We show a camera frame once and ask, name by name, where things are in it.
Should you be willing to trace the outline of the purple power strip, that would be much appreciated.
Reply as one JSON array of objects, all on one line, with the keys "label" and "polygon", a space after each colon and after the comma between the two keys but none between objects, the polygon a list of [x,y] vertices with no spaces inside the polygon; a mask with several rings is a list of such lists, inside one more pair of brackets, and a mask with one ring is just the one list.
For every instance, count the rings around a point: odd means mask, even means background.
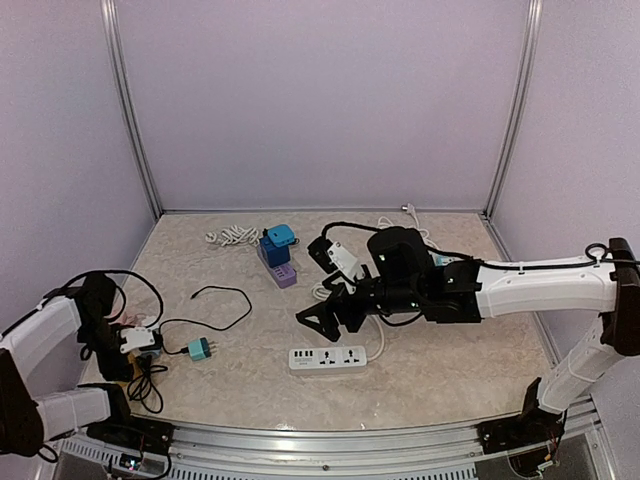
[{"label": "purple power strip", "polygon": [[[253,246],[256,249],[257,255],[263,266],[280,289],[285,289],[295,285],[297,283],[297,273],[291,265],[291,259],[288,263],[276,268],[269,268],[267,266],[266,261],[263,259],[262,254],[259,251],[259,241],[262,236],[262,230],[255,227],[244,228],[239,225],[233,225],[221,230],[220,232],[207,232],[205,234],[205,241],[219,247],[236,245]],[[296,237],[296,242],[289,245],[289,251],[298,243],[299,239]]]}]

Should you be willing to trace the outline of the white power strip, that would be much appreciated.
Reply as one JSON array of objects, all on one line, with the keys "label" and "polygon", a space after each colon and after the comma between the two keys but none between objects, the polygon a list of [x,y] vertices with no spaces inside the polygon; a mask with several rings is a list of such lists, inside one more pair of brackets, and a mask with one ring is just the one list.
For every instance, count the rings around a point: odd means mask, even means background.
[{"label": "white power strip", "polygon": [[[314,290],[316,303],[325,301],[327,295],[322,287]],[[288,362],[290,372],[294,375],[311,376],[323,374],[356,373],[364,370],[369,363],[377,360],[386,347],[386,337],[381,321],[374,317],[373,324],[378,333],[377,349],[369,354],[363,345],[340,346],[339,340],[325,347],[294,347],[289,351]]]}]

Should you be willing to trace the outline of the blue cube socket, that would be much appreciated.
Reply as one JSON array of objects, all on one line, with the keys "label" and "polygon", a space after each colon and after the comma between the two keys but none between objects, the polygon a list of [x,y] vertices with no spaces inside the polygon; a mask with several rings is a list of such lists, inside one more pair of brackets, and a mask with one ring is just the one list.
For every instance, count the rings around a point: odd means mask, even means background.
[{"label": "blue cube socket", "polygon": [[259,251],[269,268],[284,265],[291,259],[289,246],[276,246],[268,236],[263,236],[260,239]]}]

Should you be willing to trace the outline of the light blue charger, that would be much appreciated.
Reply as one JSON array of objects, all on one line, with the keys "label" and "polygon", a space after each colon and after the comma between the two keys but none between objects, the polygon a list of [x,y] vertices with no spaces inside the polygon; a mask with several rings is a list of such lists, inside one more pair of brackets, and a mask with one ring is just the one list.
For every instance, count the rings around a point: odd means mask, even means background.
[{"label": "light blue charger", "polygon": [[288,247],[296,242],[293,230],[287,224],[280,224],[267,230],[267,237],[276,248]]}]

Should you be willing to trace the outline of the teal charger with cable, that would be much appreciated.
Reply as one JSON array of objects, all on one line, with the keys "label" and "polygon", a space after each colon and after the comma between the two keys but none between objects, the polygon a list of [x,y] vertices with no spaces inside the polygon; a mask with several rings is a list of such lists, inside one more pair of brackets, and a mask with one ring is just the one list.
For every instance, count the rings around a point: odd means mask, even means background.
[{"label": "teal charger with cable", "polygon": [[216,344],[213,341],[208,340],[206,337],[198,337],[186,343],[183,347],[177,350],[169,349],[167,347],[167,341],[164,333],[165,328],[169,326],[174,326],[174,325],[192,325],[192,326],[205,328],[206,330],[209,330],[214,333],[226,333],[229,330],[236,327],[246,318],[248,318],[253,312],[253,304],[249,296],[247,295],[247,293],[244,290],[236,287],[206,285],[196,290],[194,293],[192,293],[190,295],[190,299],[195,300],[196,298],[203,295],[204,293],[209,293],[209,292],[230,292],[234,294],[239,294],[246,303],[246,310],[239,317],[237,317],[236,319],[231,321],[229,324],[222,327],[214,326],[203,321],[197,321],[197,320],[186,319],[186,318],[170,318],[170,319],[161,321],[158,325],[157,333],[160,335],[162,339],[161,350],[164,354],[168,356],[187,355],[193,362],[211,358],[215,350]]}]

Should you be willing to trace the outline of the yellow cube socket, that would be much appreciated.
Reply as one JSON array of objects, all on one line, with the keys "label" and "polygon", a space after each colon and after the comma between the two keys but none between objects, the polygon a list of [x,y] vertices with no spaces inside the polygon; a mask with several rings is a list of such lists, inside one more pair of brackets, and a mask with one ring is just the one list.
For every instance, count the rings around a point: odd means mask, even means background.
[{"label": "yellow cube socket", "polygon": [[139,362],[137,360],[136,355],[134,355],[133,353],[130,353],[127,356],[127,360],[128,360],[128,366],[125,368],[125,373],[123,374],[122,378],[118,380],[118,383],[121,383],[121,384],[130,383],[142,373],[142,370],[139,366]]}]

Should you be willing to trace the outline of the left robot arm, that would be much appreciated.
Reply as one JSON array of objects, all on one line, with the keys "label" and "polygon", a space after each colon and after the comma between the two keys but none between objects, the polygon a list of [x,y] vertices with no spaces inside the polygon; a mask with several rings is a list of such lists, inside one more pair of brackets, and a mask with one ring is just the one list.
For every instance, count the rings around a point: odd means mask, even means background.
[{"label": "left robot arm", "polygon": [[[89,273],[76,287],[47,294],[28,314],[1,334],[1,452],[37,455],[50,440],[99,423],[121,445],[133,443],[140,424],[131,415],[120,384],[132,378],[133,365],[120,350],[110,322],[119,286],[103,273]],[[105,383],[35,397],[30,374],[67,338],[94,353],[106,369]]]}]

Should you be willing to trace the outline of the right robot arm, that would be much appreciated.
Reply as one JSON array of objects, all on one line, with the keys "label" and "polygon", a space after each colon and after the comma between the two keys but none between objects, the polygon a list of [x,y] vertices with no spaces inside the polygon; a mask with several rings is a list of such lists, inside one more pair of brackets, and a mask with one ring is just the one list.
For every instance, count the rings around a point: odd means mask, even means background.
[{"label": "right robot arm", "polygon": [[588,310],[589,332],[527,392],[511,433],[523,444],[546,432],[591,384],[624,357],[639,353],[639,262],[623,238],[590,244],[583,255],[548,261],[490,262],[427,245],[414,228],[371,228],[372,276],[323,231],[308,247],[326,272],[329,297],[296,315],[331,342],[357,332],[372,315],[385,320],[412,313],[439,324],[479,323],[525,312]]}]

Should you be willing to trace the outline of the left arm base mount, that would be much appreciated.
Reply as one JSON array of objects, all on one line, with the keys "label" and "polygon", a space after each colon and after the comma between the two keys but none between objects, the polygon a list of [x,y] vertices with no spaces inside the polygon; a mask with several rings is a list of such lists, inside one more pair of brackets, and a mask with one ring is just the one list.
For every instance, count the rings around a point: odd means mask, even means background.
[{"label": "left arm base mount", "polygon": [[132,417],[124,425],[103,421],[90,424],[86,434],[95,440],[136,450],[166,455],[173,440],[175,426],[168,422]]}]

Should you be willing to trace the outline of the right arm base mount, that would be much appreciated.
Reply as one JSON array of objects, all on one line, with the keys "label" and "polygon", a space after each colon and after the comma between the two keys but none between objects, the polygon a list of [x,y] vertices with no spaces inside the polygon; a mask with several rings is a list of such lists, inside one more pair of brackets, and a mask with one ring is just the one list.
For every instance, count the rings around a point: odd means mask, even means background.
[{"label": "right arm base mount", "polygon": [[559,439],[564,434],[563,416],[521,419],[519,415],[482,422],[476,427],[485,455],[515,450]]}]

